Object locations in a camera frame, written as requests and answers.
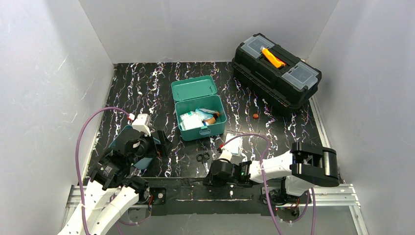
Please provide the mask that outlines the green bandage packet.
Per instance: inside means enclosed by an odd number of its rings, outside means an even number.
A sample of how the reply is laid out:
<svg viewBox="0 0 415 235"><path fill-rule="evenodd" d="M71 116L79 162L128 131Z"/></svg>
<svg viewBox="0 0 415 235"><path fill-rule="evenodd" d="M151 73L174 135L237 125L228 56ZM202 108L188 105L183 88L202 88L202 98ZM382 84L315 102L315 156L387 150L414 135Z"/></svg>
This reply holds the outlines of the green bandage packet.
<svg viewBox="0 0 415 235"><path fill-rule="evenodd" d="M233 155L241 156L242 153L242 137L241 133L229 132L226 134L225 142L229 142L224 145L223 149L227 150Z"/></svg>

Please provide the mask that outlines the brown medicine bottle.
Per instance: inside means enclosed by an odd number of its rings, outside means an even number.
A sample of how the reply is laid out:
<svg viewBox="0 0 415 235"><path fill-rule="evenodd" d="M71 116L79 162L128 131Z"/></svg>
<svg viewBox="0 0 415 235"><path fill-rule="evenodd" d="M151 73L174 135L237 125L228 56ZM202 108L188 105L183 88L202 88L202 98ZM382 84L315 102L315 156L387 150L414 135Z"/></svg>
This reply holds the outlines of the brown medicine bottle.
<svg viewBox="0 0 415 235"><path fill-rule="evenodd" d="M216 113L212 114L212 117L210 117L206 120L203 120L203 122L207 122L207 123L209 123L209 125L215 124L219 116L220 116L220 113L216 112Z"/></svg>

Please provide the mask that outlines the white plastic bottle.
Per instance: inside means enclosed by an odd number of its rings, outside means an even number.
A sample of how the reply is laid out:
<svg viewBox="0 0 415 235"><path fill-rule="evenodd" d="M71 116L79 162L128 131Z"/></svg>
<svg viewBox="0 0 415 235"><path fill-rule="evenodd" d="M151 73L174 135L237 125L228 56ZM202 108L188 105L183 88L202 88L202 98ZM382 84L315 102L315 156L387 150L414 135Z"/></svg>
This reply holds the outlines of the white plastic bottle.
<svg viewBox="0 0 415 235"><path fill-rule="evenodd" d="M195 115L196 115L195 111L189 111L189 112L186 112L186 113L180 115L180 119L183 121L183 120L185 120L189 117L195 116Z"/></svg>

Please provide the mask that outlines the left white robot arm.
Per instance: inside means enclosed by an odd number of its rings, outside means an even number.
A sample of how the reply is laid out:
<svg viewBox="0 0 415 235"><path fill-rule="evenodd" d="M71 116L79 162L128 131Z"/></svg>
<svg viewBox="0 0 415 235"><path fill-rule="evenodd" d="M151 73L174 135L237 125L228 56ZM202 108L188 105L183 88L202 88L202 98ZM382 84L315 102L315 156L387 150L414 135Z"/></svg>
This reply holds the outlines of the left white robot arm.
<svg viewBox="0 0 415 235"><path fill-rule="evenodd" d="M162 130L148 135L126 126L92 168L81 202L59 233L105 235L132 205L150 197L148 182L131 176L131 168L146 169L153 159L166 157L171 145Z"/></svg>

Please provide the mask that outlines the blue cotton swab pouch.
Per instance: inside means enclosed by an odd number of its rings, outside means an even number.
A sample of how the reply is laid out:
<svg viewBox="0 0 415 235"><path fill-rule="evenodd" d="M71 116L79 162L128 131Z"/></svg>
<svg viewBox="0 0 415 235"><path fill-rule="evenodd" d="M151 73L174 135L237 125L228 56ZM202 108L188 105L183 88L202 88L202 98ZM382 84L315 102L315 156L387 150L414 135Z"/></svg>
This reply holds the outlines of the blue cotton swab pouch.
<svg viewBox="0 0 415 235"><path fill-rule="evenodd" d="M218 111L205 109L205 108L195 109L195 113L199 116L201 120L206 120L210 118L218 118L220 116L220 113Z"/></svg>

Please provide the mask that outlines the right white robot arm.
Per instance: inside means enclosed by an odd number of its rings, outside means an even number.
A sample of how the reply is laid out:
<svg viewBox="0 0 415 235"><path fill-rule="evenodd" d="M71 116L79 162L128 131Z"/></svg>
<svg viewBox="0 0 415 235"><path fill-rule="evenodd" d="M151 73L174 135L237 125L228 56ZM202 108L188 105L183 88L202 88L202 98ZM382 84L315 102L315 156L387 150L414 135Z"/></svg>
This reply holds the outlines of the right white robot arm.
<svg viewBox="0 0 415 235"><path fill-rule="evenodd" d="M282 178L282 194L290 196L301 196L314 186L332 188L340 184L337 153L327 147L295 142L284 154L261 161L233 164L230 158L230 152L222 151L221 157L211 163L203 184L252 187L255 183Z"/></svg>

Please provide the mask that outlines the green medicine box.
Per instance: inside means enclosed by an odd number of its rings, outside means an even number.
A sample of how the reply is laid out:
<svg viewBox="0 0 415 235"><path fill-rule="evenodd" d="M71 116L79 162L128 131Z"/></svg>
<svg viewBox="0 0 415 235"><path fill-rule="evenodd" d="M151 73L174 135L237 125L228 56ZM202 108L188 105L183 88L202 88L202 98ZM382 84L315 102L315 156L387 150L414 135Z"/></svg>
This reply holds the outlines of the green medicine box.
<svg viewBox="0 0 415 235"><path fill-rule="evenodd" d="M221 135L225 132L227 122L226 111L213 78L209 75L174 81L171 83L175 112L179 131L184 141L193 141L206 137ZM218 111L220 116L215 124L191 130L181 130L180 115L205 108Z"/></svg>

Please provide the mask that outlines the black handled scissors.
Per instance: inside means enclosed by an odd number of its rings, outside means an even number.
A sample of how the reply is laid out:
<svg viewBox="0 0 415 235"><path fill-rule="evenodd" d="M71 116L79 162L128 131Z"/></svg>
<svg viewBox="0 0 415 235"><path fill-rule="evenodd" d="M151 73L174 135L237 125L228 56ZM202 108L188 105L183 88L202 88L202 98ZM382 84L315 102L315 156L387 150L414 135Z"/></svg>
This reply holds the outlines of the black handled scissors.
<svg viewBox="0 0 415 235"><path fill-rule="evenodd" d="M203 154L198 154L196 156L198 162L201 162L205 168L206 173L209 173L209 166L208 160L210 159L210 154L208 152L204 152Z"/></svg>

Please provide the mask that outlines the white gauze pad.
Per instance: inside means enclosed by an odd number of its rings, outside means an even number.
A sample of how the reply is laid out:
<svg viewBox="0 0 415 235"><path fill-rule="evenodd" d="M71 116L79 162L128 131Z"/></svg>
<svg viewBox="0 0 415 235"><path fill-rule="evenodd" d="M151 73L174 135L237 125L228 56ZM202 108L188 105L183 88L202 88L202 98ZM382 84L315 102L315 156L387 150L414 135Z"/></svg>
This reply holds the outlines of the white gauze pad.
<svg viewBox="0 0 415 235"><path fill-rule="evenodd" d="M181 130L185 131L185 130L191 130L191 129L195 129L195 128L200 128L204 126L203 122L200 120L198 115L189 117L185 120L181 120L180 122L180 128Z"/></svg>

